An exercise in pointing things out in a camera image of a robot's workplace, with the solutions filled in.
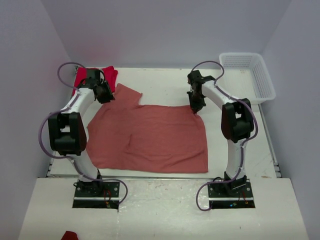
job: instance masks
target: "red cloth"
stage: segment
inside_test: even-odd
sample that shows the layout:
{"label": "red cloth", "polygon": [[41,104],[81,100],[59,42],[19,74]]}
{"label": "red cloth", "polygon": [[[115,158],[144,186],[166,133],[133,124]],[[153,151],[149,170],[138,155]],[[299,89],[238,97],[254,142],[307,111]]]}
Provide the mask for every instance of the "red cloth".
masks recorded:
{"label": "red cloth", "polygon": [[61,240],[79,240],[78,236],[73,231],[66,231]]}
{"label": "red cloth", "polygon": [[122,84],[88,124],[86,150],[98,168],[155,173],[206,173],[205,125],[190,106],[139,105]]}
{"label": "red cloth", "polygon": [[[111,91],[114,93],[116,88],[116,79],[118,75],[118,71],[115,70],[113,66],[108,66],[102,68],[106,81],[109,83]],[[76,72],[76,77],[74,81],[74,86],[77,87],[82,79],[87,77],[87,69],[83,67],[79,67]]]}

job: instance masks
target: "purple cable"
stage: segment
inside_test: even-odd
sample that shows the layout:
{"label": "purple cable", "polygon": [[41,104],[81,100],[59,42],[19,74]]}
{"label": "purple cable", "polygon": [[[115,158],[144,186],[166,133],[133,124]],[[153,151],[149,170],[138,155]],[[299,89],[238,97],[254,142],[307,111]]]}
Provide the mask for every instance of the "purple cable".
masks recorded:
{"label": "purple cable", "polygon": [[74,166],[75,170],[77,171],[77,173],[78,173],[79,175],[83,176],[84,178],[88,179],[88,180],[97,181],[97,182],[116,181],[116,182],[122,183],[122,184],[124,185],[124,188],[125,188],[125,195],[124,195],[123,199],[122,199],[121,201],[119,201],[119,204],[121,204],[121,203],[126,199],[126,197],[127,197],[127,195],[128,195],[128,186],[125,184],[124,181],[122,181],[122,180],[120,180],[120,179],[116,179],[116,178],[96,179],[96,178],[89,177],[89,176],[83,174],[83,173],[80,171],[78,165],[76,164],[75,159],[74,159],[72,156],[55,156],[55,155],[52,155],[52,154],[45,148],[44,143],[43,143],[43,141],[42,141],[42,131],[43,131],[44,126],[45,126],[46,122],[48,121],[48,119],[49,119],[51,116],[53,116],[53,115],[60,114],[60,113],[63,113],[63,112],[68,111],[68,110],[75,104],[75,102],[77,101],[77,99],[79,98],[79,94],[78,94],[79,90],[78,90],[78,88],[76,88],[75,86],[72,86],[72,85],[67,84],[67,83],[64,82],[64,81],[62,80],[62,78],[60,77],[60,70],[61,70],[61,68],[62,68],[63,66],[65,66],[65,65],[69,65],[69,64],[78,65],[78,66],[80,66],[80,67],[82,67],[82,68],[85,68],[85,66],[83,66],[83,65],[80,64],[80,63],[73,62],[73,61],[65,62],[65,63],[61,64],[61,65],[58,67],[58,70],[57,70],[57,73],[56,73],[58,79],[60,80],[60,82],[63,83],[64,85],[66,85],[67,87],[74,89],[74,90],[76,91],[76,92],[75,92],[76,95],[75,95],[73,101],[70,103],[70,105],[69,105],[68,107],[66,107],[65,109],[62,109],[62,110],[59,110],[59,111],[55,111],[55,112],[50,113],[50,114],[42,121],[42,123],[41,123],[41,125],[40,125],[40,128],[39,128],[39,131],[38,131],[38,142],[39,142],[39,145],[40,145],[42,151],[43,151],[47,156],[49,156],[50,158],[53,158],[53,159],[68,159],[68,160],[73,164],[73,166]]}
{"label": "purple cable", "polygon": [[216,89],[218,89],[218,91],[219,91],[220,93],[222,93],[222,94],[223,94],[224,96],[226,96],[228,99],[231,99],[231,100],[233,100],[233,101],[236,101],[236,102],[238,102],[238,103],[241,103],[242,105],[244,105],[244,106],[248,109],[248,111],[250,112],[250,114],[251,114],[251,116],[252,116],[252,119],[253,119],[253,123],[254,123],[254,127],[255,127],[255,132],[254,132],[254,134],[253,134],[251,137],[249,137],[249,138],[247,138],[246,140],[244,140],[244,141],[241,143],[241,145],[240,145],[240,146],[241,146],[241,161],[240,161],[239,170],[238,170],[238,172],[236,173],[236,175],[235,175],[232,179],[226,180],[226,181],[209,181],[209,182],[203,184],[203,185],[199,188],[199,190],[196,192],[196,196],[195,196],[196,206],[198,207],[198,209],[200,209],[201,211],[204,211],[204,212],[211,210],[211,209],[212,209],[212,206],[210,206],[210,207],[207,208],[207,209],[201,208],[201,207],[199,206],[198,198],[199,198],[200,191],[201,191],[205,186],[208,186],[208,185],[210,185],[210,184],[228,184],[228,183],[231,183],[231,182],[233,182],[234,180],[237,179],[237,177],[239,176],[239,174],[240,174],[240,172],[241,172],[241,168],[242,168],[243,165],[244,165],[244,161],[245,161],[245,150],[244,150],[243,146],[244,146],[244,144],[245,144],[246,142],[254,139],[254,138],[258,135],[258,131],[259,131],[258,122],[257,122],[256,116],[255,116],[254,112],[252,111],[252,109],[248,106],[248,104],[246,104],[244,101],[242,101],[242,100],[240,100],[240,99],[237,99],[237,98],[235,98],[235,97],[230,96],[229,94],[227,94],[225,91],[223,91],[223,90],[217,85],[217,81],[225,74],[225,69],[224,69],[224,67],[223,67],[219,62],[217,62],[217,61],[210,61],[210,60],[209,60],[209,61],[202,61],[202,62],[198,63],[197,65],[195,65],[195,66],[192,68],[191,72],[192,72],[196,67],[198,67],[199,65],[205,64],[205,63],[214,63],[214,64],[217,64],[217,65],[220,66],[220,68],[221,68],[221,70],[222,70],[222,73],[221,73],[220,76],[218,76],[218,77],[214,80],[214,82],[213,82],[214,86],[216,87]]}

